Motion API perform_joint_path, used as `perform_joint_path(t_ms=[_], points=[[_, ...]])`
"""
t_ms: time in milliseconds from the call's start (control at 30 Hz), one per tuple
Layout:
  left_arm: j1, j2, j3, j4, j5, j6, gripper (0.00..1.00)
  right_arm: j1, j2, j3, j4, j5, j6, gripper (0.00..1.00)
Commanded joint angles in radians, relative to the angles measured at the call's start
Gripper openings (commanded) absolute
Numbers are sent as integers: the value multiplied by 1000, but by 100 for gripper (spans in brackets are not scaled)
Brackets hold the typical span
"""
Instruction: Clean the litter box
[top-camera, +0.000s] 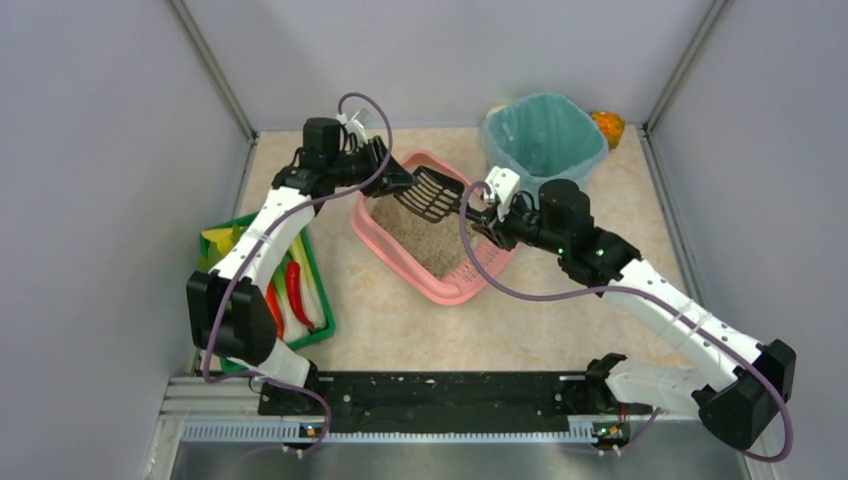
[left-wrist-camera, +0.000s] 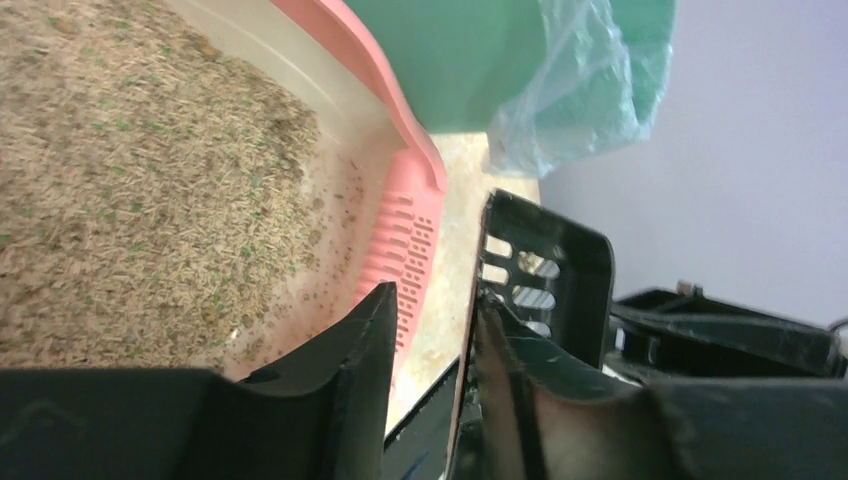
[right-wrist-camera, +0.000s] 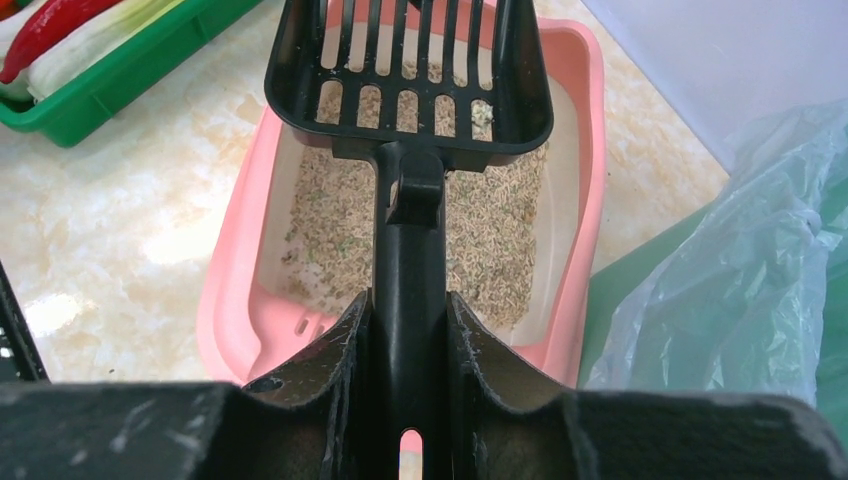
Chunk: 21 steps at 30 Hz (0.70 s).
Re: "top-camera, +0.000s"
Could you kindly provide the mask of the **black litter scoop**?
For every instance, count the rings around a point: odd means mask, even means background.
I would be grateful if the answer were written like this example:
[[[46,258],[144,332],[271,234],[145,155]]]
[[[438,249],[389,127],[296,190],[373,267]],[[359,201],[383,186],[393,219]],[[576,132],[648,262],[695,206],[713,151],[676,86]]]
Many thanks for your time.
[[[412,177],[415,183],[395,193],[394,198],[413,215],[436,224],[459,213],[466,189],[462,181],[423,165],[415,168]]]

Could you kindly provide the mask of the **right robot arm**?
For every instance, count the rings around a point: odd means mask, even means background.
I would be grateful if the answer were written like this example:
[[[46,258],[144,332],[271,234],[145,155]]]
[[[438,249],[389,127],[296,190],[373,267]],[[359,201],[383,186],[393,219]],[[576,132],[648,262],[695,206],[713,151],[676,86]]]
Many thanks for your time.
[[[769,461],[789,456],[795,350],[733,328],[674,287],[636,247],[595,223],[588,196],[573,181],[546,182],[537,195],[512,179],[477,181],[463,191],[457,212],[463,233],[476,231],[504,250],[526,245],[553,254],[579,295],[626,310],[689,360],[678,369],[603,357],[594,370],[615,400],[696,417],[745,455],[779,420],[783,445]]]

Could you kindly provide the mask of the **pink litter box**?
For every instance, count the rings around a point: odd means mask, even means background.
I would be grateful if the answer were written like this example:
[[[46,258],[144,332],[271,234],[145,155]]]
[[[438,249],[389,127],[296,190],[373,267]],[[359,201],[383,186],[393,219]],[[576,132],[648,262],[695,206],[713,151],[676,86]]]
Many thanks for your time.
[[[424,149],[407,154],[398,163],[412,171],[418,166],[433,168],[454,177],[465,185],[470,180],[460,169]],[[351,215],[354,232],[363,243],[400,278],[436,304],[460,305],[483,290],[489,283],[480,276],[467,256],[445,276],[437,278],[425,269],[399,242],[377,224],[360,196]],[[490,241],[481,240],[474,253],[477,260],[492,276],[501,273],[517,253],[496,248]]]

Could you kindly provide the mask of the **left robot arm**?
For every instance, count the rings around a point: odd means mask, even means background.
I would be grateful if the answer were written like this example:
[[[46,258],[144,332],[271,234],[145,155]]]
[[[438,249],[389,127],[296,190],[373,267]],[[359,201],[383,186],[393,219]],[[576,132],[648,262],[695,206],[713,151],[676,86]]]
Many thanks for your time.
[[[267,379],[305,386],[313,364],[279,339],[265,298],[274,272],[337,189],[381,197],[415,183],[381,137],[355,134],[338,119],[308,119],[293,162],[276,174],[249,228],[208,271],[188,279],[194,345]]]

